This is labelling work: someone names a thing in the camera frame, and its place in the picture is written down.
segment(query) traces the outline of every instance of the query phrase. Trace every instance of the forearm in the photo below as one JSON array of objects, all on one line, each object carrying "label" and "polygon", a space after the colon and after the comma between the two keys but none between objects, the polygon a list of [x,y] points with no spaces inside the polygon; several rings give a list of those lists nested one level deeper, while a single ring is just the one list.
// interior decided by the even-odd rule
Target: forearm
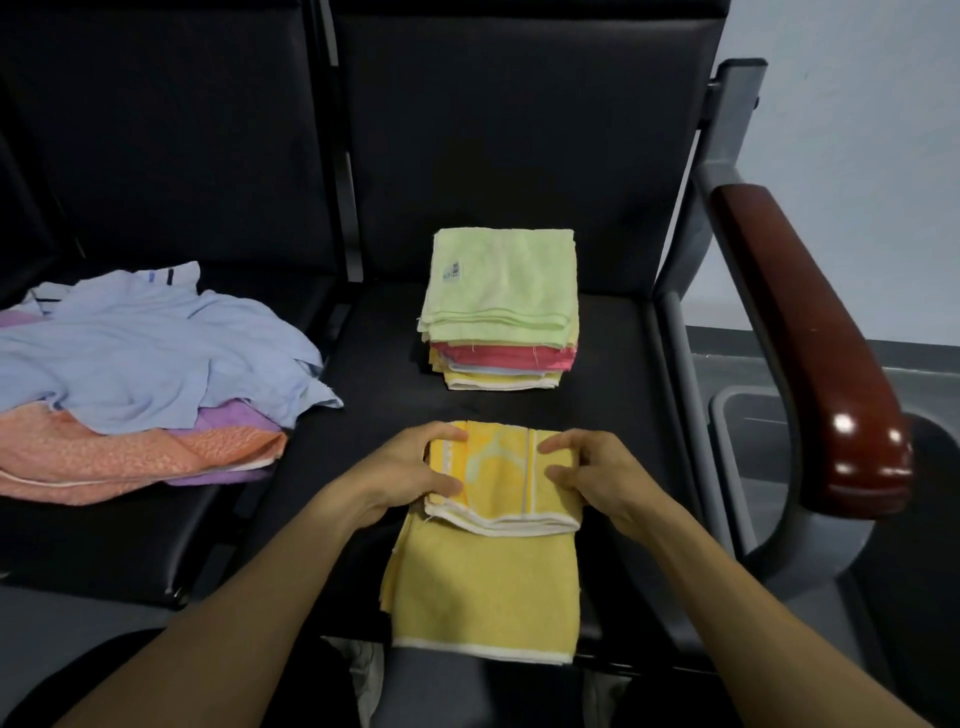
[{"label": "forearm", "polygon": [[257,556],[58,726],[259,725],[361,504],[326,486]]},{"label": "forearm", "polygon": [[634,520],[749,726],[922,726],[924,721],[807,627],[680,505]]}]

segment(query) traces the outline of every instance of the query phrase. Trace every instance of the purple cloth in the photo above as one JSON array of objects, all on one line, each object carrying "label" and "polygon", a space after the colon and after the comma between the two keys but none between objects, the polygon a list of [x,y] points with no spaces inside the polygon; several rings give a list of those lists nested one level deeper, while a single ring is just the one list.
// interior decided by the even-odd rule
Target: purple cloth
[{"label": "purple cloth", "polygon": [[42,316],[23,311],[0,311],[0,328],[18,327],[21,324],[35,324],[43,321]]},{"label": "purple cloth", "polygon": [[[42,316],[23,311],[0,311],[0,328],[35,324],[43,321]],[[281,427],[242,400],[230,400],[219,407],[201,407],[197,412],[197,422],[190,429],[168,429],[174,435],[189,435],[193,432],[204,432],[214,427],[247,426],[257,429],[266,429],[271,432],[280,432]],[[170,485],[229,485],[231,483],[252,483],[262,480],[273,472],[272,466],[256,468],[251,471],[236,471],[230,473],[220,471],[206,475],[178,477],[168,480]]]},{"label": "purple cloth", "polygon": [[270,477],[274,472],[274,466],[268,465],[266,468],[256,468],[251,471],[235,471],[233,473],[207,473],[206,475],[194,475],[192,477],[178,477],[173,480],[167,480],[168,485],[186,486],[186,485],[233,485],[234,483],[253,483],[255,480],[263,480]]},{"label": "purple cloth", "polygon": [[168,429],[173,435],[189,435],[205,432],[214,427],[256,427],[271,432],[280,432],[281,427],[273,420],[264,417],[242,400],[225,401],[219,407],[201,407],[197,412],[197,422],[190,429]]}]

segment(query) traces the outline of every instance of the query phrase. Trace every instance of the left hand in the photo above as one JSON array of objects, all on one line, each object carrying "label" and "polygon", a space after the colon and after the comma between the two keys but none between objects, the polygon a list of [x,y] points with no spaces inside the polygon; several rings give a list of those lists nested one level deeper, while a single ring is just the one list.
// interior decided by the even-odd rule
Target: left hand
[{"label": "left hand", "polygon": [[356,526],[373,525],[388,508],[407,505],[425,493],[446,497],[460,493],[464,484],[430,470],[423,453],[433,440],[466,439],[465,430],[448,423],[408,427],[337,478],[338,485],[361,499]]}]

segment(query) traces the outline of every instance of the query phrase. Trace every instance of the green towel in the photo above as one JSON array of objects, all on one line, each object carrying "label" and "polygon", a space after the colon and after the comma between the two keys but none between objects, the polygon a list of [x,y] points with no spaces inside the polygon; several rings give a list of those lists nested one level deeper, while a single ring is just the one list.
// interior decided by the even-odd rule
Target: green towel
[{"label": "green towel", "polygon": [[431,340],[562,348],[576,319],[573,231],[452,228],[434,235],[418,324]]}]

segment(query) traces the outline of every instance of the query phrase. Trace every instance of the pants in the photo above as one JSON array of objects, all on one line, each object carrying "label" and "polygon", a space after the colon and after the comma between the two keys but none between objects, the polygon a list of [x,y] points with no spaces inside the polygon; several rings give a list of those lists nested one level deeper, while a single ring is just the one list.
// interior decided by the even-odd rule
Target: pants
[{"label": "pants", "polygon": [[[133,632],[93,648],[36,686],[13,709],[4,728],[52,726],[160,632]],[[320,637],[301,631],[261,725],[360,728],[343,656]]]},{"label": "pants", "polygon": [[[133,632],[90,650],[34,688],[13,709],[4,727],[52,726],[161,631]],[[393,664],[388,665],[374,718],[382,728],[420,726],[425,721],[484,728],[583,725],[580,678],[572,668],[497,663],[410,649],[394,650],[391,657]],[[481,675],[476,694],[470,692],[478,685],[474,673]],[[611,726],[707,724],[741,725],[719,678],[665,669],[631,682]],[[313,631],[301,630],[297,637],[261,725],[360,727],[347,662]]]}]

